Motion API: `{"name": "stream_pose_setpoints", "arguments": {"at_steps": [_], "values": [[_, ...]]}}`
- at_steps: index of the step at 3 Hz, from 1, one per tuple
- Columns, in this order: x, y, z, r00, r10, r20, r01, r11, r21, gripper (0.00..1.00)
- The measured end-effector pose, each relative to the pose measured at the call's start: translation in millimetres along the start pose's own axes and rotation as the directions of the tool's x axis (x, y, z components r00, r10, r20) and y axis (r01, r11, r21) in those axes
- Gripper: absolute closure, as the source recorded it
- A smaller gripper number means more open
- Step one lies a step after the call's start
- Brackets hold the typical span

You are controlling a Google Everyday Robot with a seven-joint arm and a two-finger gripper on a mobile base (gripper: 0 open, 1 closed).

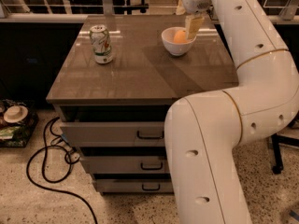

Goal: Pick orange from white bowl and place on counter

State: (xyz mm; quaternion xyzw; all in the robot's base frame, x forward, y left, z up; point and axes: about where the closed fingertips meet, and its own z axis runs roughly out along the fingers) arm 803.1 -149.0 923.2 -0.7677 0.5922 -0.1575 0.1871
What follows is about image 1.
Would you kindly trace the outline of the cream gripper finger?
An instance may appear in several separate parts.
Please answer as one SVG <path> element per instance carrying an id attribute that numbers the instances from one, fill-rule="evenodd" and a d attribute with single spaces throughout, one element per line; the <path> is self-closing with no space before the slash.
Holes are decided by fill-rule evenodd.
<path id="1" fill-rule="evenodd" d="M 202 15 L 188 15 L 185 18 L 185 32 L 188 40 L 194 39 L 205 18 Z"/>

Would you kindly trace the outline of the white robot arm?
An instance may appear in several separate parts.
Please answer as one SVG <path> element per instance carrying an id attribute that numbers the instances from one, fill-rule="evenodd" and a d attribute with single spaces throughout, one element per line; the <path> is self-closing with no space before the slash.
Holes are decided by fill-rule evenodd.
<path id="1" fill-rule="evenodd" d="M 167 112 L 166 154 L 180 224 L 252 224 L 232 150 L 281 131 L 299 108 L 299 74 L 257 0 L 182 0 L 189 13 L 214 7 L 239 84 L 176 101 Z"/>

